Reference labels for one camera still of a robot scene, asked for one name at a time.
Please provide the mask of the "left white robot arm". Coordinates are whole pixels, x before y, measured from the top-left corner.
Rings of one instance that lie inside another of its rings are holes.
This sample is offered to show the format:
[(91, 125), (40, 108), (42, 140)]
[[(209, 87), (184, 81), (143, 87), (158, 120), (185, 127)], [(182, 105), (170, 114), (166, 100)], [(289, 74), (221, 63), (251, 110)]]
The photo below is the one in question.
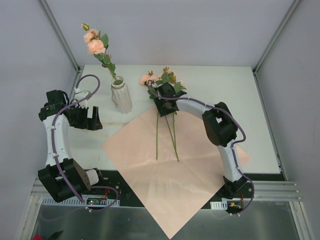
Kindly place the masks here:
[(103, 128), (99, 108), (89, 108), (79, 102), (71, 102), (66, 92), (52, 90), (46, 93), (47, 103), (38, 114), (46, 130), (47, 159), (45, 168), (38, 171), (38, 178), (51, 197), (60, 203), (72, 197), (82, 199), (82, 193), (92, 191), (99, 195), (106, 183), (97, 168), (85, 170), (72, 158), (68, 129), (97, 131)]

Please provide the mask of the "pale pink rose stem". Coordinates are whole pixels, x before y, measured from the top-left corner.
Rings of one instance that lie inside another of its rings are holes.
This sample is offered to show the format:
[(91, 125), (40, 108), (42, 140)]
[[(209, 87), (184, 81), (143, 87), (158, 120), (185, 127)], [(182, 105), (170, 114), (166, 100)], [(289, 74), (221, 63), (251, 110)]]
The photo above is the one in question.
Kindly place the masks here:
[(163, 114), (162, 116), (165, 118), (172, 145), (174, 154), (176, 157), (177, 162), (180, 162), (178, 151), (177, 151), (177, 140), (176, 140), (176, 126), (175, 126), (175, 115), (177, 114), (178, 107), (176, 102), (173, 98), (179, 98), (186, 94), (181, 87), (180, 82), (176, 82), (174, 84), (170, 83), (169, 81), (165, 82), (162, 86), (162, 97), (169, 98), (169, 100), (165, 99), (163, 103)]

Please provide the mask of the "pink wrapping paper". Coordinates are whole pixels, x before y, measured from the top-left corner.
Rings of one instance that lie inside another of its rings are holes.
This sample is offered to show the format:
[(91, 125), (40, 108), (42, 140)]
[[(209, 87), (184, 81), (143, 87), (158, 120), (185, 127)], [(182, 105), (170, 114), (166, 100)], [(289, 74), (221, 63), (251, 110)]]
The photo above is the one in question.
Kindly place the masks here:
[(218, 148), (204, 123), (175, 116), (177, 162), (165, 117), (150, 108), (106, 140), (102, 149), (168, 238), (172, 238), (224, 185)]

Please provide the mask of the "small bud flower stem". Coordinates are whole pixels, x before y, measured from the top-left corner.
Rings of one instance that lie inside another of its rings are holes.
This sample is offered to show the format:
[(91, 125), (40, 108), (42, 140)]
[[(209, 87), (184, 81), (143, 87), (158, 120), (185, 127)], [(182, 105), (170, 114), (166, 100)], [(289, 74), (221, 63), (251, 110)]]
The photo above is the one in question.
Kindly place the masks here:
[[(170, 70), (170, 68), (168, 66), (163, 68), (163, 72), (168, 74), (169, 77), (169, 83), (174, 87), (176, 84), (176, 77), (175, 74), (172, 70)], [(169, 125), (169, 121), (167, 119), (167, 117), (165, 117), (169, 132), (170, 132), (170, 136), (171, 136), (171, 140), (172, 140), (172, 144), (173, 144), (173, 149), (177, 158), (177, 161), (179, 162), (179, 156), (178, 156), (178, 151), (177, 151), (177, 140), (176, 140), (176, 128), (175, 128), (175, 113), (172, 114), (172, 128)]]

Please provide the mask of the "cream printed ribbon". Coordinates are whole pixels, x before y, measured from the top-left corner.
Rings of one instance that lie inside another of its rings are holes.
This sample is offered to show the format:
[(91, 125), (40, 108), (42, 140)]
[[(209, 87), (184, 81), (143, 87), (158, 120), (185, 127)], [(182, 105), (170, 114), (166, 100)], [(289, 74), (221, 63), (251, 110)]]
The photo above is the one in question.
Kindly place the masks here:
[(123, 127), (126, 126), (129, 122), (122, 122), (122, 121), (104, 121), (101, 124), (103, 126), (118, 126)]

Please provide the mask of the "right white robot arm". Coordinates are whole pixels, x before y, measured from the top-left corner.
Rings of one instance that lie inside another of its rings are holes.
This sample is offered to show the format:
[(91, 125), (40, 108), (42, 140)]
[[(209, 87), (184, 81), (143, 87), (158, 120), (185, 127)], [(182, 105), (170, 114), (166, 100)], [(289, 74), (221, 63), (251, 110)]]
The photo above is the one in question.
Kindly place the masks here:
[(244, 176), (237, 152), (237, 144), (246, 140), (246, 134), (233, 118), (224, 102), (210, 105), (187, 96), (185, 91), (176, 91), (169, 83), (147, 82), (148, 92), (154, 96), (154, 103), (161, 117), (178, 111), (189, 113), (203, 120), (209, 141), (218, 148), (224, 169), (224, 186), (218, 194), (226, 199), (237, 197), (249, 180)]

